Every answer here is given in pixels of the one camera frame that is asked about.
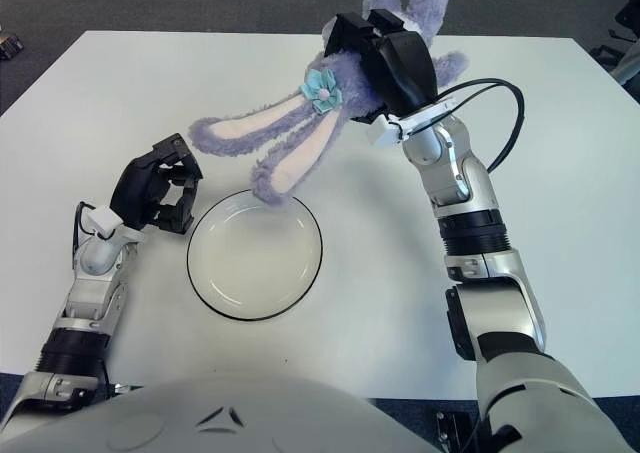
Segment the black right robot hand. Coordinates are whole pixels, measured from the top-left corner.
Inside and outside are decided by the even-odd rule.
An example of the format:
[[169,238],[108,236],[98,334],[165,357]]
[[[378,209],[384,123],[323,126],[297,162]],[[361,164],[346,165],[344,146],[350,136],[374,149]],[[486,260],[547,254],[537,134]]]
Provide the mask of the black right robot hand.
[[334,72],[347,118],[370,124],[380,114],[406,117],[435,102],[437,81],[428,47],[386,9],[367,18],[341,13],[322,64]]

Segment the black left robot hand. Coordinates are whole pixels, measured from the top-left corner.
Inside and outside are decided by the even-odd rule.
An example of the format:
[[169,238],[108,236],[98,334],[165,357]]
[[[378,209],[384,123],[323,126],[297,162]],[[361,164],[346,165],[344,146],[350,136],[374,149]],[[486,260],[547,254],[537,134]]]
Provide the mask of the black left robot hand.
[[110,209],[129,228],[140,231],[152,225],[184,234],[194,221],[192,207],[202,178],[185,140],[175,133],[129,162],[116,184]]

